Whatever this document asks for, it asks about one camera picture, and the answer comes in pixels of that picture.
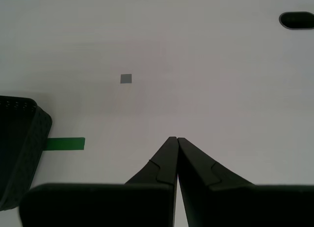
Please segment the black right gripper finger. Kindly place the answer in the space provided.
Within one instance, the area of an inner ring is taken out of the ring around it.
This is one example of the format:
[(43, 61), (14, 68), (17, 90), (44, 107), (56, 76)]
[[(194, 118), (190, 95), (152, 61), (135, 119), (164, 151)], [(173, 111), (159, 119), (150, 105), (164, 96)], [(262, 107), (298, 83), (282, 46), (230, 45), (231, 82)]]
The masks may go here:
[(171, 227), (176, 203), (178, 140), (169, 137), (124, 184), (47, 183), (19, 206), (25, 227)]
[(312, 185), (257, 185), (178, 138), (178, 176), (190, 227), (312, 227)]

